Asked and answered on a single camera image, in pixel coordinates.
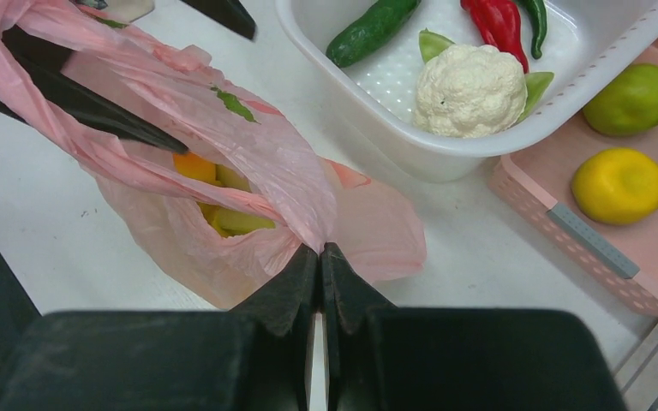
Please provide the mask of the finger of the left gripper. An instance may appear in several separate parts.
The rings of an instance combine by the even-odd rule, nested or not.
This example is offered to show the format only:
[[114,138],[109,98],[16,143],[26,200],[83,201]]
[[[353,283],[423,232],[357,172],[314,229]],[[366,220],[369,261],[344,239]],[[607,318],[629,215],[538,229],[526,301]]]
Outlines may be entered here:
[[256,23],[239,0],[182,0],[182,2],[233,33],[254,40]]

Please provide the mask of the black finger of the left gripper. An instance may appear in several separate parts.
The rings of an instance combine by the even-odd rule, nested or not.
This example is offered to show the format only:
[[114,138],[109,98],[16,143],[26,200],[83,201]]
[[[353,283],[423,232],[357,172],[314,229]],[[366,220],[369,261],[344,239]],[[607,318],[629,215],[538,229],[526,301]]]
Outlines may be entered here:
[[188,147],[178,139],[62,74],[73,54],[71,49],[35,37],[17,26],[5,31],[2,40],[45,98],[78,122],[114,134],[120,140],[188,153]]

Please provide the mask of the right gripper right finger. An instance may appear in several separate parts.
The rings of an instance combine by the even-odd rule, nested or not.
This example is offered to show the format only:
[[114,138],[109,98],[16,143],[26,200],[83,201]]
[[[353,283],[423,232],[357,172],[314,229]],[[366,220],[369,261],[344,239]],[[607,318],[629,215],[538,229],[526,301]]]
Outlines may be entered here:
[[376,338],[369,326],[375,309],[394,305],[361,278],[338,245],[320,255],[326,404],[329,410],[379,410]]

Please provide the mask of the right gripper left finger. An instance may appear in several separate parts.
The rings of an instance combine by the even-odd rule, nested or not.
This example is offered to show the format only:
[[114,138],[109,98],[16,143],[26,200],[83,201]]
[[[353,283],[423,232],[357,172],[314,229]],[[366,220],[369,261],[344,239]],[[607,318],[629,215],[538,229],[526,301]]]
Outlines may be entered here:
[[307,410],[319,256],[300,246],[287,266],[231,311],[255,323],[246,410]]

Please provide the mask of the pink plastic grocery bag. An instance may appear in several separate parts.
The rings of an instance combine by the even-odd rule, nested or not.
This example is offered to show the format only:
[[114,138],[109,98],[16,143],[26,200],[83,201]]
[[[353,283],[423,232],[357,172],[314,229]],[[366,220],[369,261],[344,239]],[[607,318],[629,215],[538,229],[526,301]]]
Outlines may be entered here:
[[[70,79],[160,126],[249,190],[199,181],[157,148],[122,142],[49,102],[2,40],[17,26],[70,48]],[[335,242],[366,281],[407,277],[424,227],[401,193],[318,156],[275,107],[224,77],[210,55],[69,1],[0,1],[0,99],[90,173],[135,242],[179,283],[230,308],[301,245]]]

